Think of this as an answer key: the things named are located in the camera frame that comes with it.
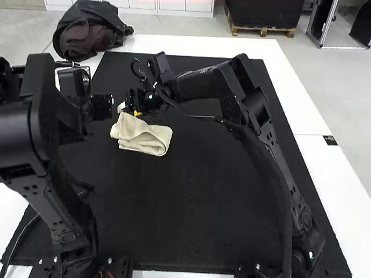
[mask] white table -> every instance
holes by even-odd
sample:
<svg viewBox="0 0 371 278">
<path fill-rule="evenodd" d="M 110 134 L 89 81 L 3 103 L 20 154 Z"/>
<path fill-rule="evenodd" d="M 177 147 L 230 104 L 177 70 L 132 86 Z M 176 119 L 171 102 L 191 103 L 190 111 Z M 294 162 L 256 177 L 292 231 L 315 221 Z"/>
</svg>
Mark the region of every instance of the white table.
<svg viewBox="0 0 371 278">
<path fill-rule="evenodd" d="M 263 59 L 353 277 L 369 277 L 371 200 L 340 147 L 328 146 L 323 139 L 322 135 L 331 135 L 331 132 L 275 40 L 135 35 L 128 38 L 124 47 L 114 51 L 165 51 L 166 54 L 199 57 L 233 57 L 246 53 L 250 58 Z M 102 56 L 100 53 L 84 62 L 91 66 L 93 74 Z M 0 185 L 1 254 L 26 206 L 27 202 L 22 197 Z M 26 278 L 30 271 L 30 267 L 10 267 L 8 278 Z M 167 276 L 214 278 L 224 275 L 134 272 L 134 278 Z"/>
</svg>

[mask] metal frame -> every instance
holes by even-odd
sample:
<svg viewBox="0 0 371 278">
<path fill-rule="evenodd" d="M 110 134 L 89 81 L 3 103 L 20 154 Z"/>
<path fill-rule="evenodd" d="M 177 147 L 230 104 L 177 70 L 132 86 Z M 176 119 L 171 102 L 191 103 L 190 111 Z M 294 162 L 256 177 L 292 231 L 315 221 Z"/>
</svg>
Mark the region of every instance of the metal frame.
<svg viewBox="0 0 371 278">
<path fill-rule="evenodd" d="M 323 25 L 324 30 L 322 31 L 322 36 L 321 36 L 320 39 L 317 39 L 311 33 L 311 28 L 312 28 L 312 25 L 313 25 L 314 17 L 315 17 L 315 14 L 317 12 L 317 8 L 318 8 L 318 6 L 321 2 L 317 1 L 314 4 L 313 12 L 312 12 L 312 15 L 311 15 L 311 18 L 310 18 L 310 21 L 309 21 L 309 24 L 308 24 L 307 32 L 306 32 L 307 36 L 320 49 L 369 49 L 369 47 L 366 47 L 366 46 L 323 46 L 324 43 L 325 43 L 325 39 L 327 37 L 327 34 L 329 32 L 329 28 L 330 28 L 330 25 L 331 25 L 331 22 L 332 22 L 332 18 L 334 17 L 334 15 L 336 13 L 336 8 L 337 8 L 338 2 L 339 2 L 339 0 L 334 0 L 332 2 L 332 6 L 331 6 L 331 9 L 330 9 L 329 15 L 327 17 L 326 23 Z"/>
</svg>

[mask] black jacket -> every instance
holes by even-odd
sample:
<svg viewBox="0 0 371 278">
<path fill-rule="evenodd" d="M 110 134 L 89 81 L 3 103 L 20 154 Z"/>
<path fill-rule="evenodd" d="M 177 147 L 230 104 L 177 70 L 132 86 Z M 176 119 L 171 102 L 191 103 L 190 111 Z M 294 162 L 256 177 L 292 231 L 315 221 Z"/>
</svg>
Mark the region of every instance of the black jacket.
<svg viewBox="0 0 371 278">
<path fill-rule="evenodd" d="M 122 46 L 123 38 L 133 32 L 109 2 L 78 0 L 58 22 L 53 46 L 60 57 L 79 62 Z"/>
</svg>

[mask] white cabinet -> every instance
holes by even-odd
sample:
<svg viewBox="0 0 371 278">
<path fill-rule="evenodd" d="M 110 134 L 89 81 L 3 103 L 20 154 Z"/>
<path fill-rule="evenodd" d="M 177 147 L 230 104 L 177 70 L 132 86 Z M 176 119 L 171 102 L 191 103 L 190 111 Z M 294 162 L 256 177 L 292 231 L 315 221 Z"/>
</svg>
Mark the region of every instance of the white cabinet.
<svg viewBox="0 0 371 278">
<path fill-rule="evenodd" d="M 186 10 L 186 0 L 158 0 L 160 10 Z"/>
<path fill-rule="evenodd" d="M 186 0 L 185 5 L 185 10 L 189 12 L 211 13 L 213 0 Z"/>
<path fill-rule="evenodd" d="M 128 8 L 129 0 L 109 0 L 109 3 L 118 7 L 118 8 Z"/>
<path fill-rule="evenodd" d="M 155 0 L 129 0 L 129 7 L 131 9 L 156 9 Z"/>
<path fill-rule="evenodd" d="M 47 5 L 72 6 L 72 0 L 46 0 Z"/>
<path fill-rule="evenodd" d="M 46 10 L 68 10 L 77 0 L 0 0 L 45 1 Z M 105 0 L 119 8 L 119 13 L 163 16 L 213 17 L 215 0 Z"/>
</svg>

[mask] black crate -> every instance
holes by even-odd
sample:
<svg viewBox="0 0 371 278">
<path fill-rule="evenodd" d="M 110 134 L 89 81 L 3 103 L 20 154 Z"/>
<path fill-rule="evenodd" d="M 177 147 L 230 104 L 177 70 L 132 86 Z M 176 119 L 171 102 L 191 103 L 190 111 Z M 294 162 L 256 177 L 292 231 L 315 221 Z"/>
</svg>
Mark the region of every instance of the black crate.
<svg viewBox="0 0 371 278">
<path fill-rule="evenodd" d="M 304 0 L 225 0 L 236 26 L 296 28 Z"/>
</svg>

